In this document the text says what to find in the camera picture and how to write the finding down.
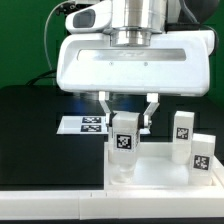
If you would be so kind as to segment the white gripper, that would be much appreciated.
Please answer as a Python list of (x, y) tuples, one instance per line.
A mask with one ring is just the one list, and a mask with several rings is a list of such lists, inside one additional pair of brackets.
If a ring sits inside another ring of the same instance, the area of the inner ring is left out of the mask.
[(147, 47), (113, 47), (109, 36), (98, 33), (70, 35), (60, 48), (57, 83), (68, 92), (98, 92), (107, 127), (113, 118), (109, 92), (147, 94), (140, 127), (149, 128), (159, 94), (201, 96), (208, 92), (213, 50), (211, 30), (154, 35)]

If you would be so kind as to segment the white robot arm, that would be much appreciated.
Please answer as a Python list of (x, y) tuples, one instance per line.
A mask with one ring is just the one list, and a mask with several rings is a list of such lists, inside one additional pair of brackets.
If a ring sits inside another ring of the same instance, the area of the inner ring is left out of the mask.
[(108, 117), (111, 93), (141, 94), (148, 127), (160, 95), (202, 96), (217, 34), (201, 28), (220, 0), (102, 0), (69, 14), (57, 66), (68, 92), (96, 92)]

